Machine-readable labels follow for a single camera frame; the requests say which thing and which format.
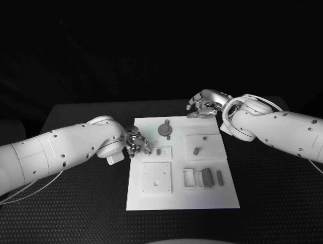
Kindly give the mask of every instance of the table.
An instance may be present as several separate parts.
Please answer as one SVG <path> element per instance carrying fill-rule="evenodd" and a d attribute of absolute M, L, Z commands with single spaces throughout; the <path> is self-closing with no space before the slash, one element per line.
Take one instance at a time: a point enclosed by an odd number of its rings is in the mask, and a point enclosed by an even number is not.
<path fill-rule="evenodd" d="M 279 97 L 265 97 L 283 110 Z M 187 100 L 57 105 L 41 133 L 109 115 L 184 116 Z M 0 211 L 0 243 L 148 243 L 203 238 L 233 243 L 323 243 L 323 175 L 309 162 L 220 132 L 240 209 L 125 211 L 129 159 L 96 156 Z M 22 197 L 53 178 L 41 179 Z"/>

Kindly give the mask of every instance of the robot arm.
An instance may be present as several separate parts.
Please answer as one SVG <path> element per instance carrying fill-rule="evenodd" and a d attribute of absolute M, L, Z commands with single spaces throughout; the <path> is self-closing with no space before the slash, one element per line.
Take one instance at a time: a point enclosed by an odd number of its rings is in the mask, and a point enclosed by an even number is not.
<path fill-rule="evenodd" d="M 323 119 L 288 111 L 273 112 L 255 96 L 231 98 L 208 89 L 190 99 L 187 110 L 194 103 L 197 111 L 188 118 L 210 118 L 221 111 L 220 130 L 229 135 L 243 141 L 257 137 L 268 146 L 323 163 Z"/>
<path fill-rule="evenodd" d="M 100 116 L 84 124 L 63 127 L 17 143 L 0 146 L 0 196 L 30 182 L 71 168 L 93 154 L 113 164 L 149 144 L 136 127 L 123 129 L 112 117 Z"/>

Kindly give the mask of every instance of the robotic hand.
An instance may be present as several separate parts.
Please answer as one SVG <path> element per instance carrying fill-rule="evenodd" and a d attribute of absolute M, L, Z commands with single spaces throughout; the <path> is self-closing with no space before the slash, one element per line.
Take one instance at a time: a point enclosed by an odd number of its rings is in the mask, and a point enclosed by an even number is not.
<path fill-rule="evenodd" d="M 93 154 L 112 165 L 123 159 L 123 147 L 129 158 L 141 150 L 151 154 L 138 128 L 125 129 L 109 116 L 0 146 L 0 196 L 83 163 Z"/>
<path fill-rule="evenodd" d="M 257 99 L 263 100 L 278 112 Z M 282 111 L 268 100 L 244 94 L 237 98 L 204 89 L 190 99 L 187 118 L 211 118 L 221 112 L 220 130 L 243 141 L 255 137 L 268 146 L 308 160 L 323 163 L 323 119 Z"/>

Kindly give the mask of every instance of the dark wall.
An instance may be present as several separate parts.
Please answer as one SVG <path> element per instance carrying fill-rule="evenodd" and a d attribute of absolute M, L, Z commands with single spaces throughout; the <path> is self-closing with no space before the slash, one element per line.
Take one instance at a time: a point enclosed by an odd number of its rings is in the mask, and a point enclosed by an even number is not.
<path fill-rule="evenodd" d="M 323 117 L 321 3 L 138 11 L 9 3 L 0 1 L 0 118 L 20 119 L 27 136 L 58 103 L 190 99 L 204 88 L 278 95 Z"/>

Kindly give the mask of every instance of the white platform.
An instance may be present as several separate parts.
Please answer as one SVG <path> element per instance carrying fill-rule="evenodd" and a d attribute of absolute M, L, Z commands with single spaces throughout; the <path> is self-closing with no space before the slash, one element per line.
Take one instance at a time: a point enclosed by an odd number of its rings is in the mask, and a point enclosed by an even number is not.
<path fill-rule="evenodd" d="M 169 140 L 157 132 L 165 119 L 169 120 L 172 129 Z M 188 119 L 185 116 L 135 118 L 133 125 L 154 149 L 151 156 L 138 153 L 131 159 L 126 210 L 239 208 L 216 118 Z M 200 148 L 198 157 L 193 155 L 194 145 Z M 155 155 L 155 148 L 161 149 L 159 156 Z M 169 167 L 169 191 L 164 163 L 168 163 Z M 204 168 L 211 170 L 214 186 L 210 188 L 198 188 L 197 172 Z M 152 169 L 155 177 L 149 178 Z M 193 169 L 195 182 L 193 189 L 184 189 L 182 169 Z M 217 183 L 217 170 L 221 171 L 223 186 Z"/>

